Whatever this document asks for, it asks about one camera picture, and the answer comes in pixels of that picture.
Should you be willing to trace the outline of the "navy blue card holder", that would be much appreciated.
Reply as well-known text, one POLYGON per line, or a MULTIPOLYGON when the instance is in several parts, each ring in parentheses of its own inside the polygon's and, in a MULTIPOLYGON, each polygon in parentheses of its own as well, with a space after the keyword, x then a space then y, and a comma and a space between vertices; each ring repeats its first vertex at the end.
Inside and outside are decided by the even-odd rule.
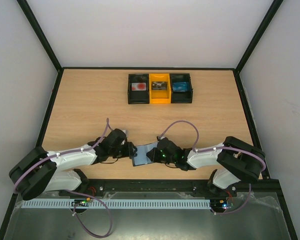
POLYGON ((136 146, 135 156, 132 157, 132 165, 134 167, 153 164, 149 157, 147 157, 147 153, 150 152, 153 148, 157 147, 158 142, 153 142, 144 145, 136 146))

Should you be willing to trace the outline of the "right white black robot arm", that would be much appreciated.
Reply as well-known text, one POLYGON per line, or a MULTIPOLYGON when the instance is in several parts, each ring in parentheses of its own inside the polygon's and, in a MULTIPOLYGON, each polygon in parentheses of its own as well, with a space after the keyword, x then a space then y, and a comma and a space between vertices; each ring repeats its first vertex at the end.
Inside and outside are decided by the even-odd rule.
POLYGON ((208 191, 219 196, 229 186, 243 182, 254 184, 266 169, 265 153, 238 138, 228 136, 224 142, 206 148, 180 148, 168 138, 158 140, 146 153, 152 163, 173 164, 182 171, 194 171, 220 165, 208 182, 208 191))

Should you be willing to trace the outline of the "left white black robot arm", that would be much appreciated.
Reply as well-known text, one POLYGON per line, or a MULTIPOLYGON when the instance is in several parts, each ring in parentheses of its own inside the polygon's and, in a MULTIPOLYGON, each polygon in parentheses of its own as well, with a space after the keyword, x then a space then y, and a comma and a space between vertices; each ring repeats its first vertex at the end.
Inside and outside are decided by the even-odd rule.
POLYGON ((14 191, 24 201, 37 198, 45 192, 71 191, 73 194, 87 191, 88 177, 81 166, 133 158, 137 147, 128 141, 124 130, 115 128, 87 144, 62 151, 46 151, 42 146, 32 149, 9 172, 14 191))

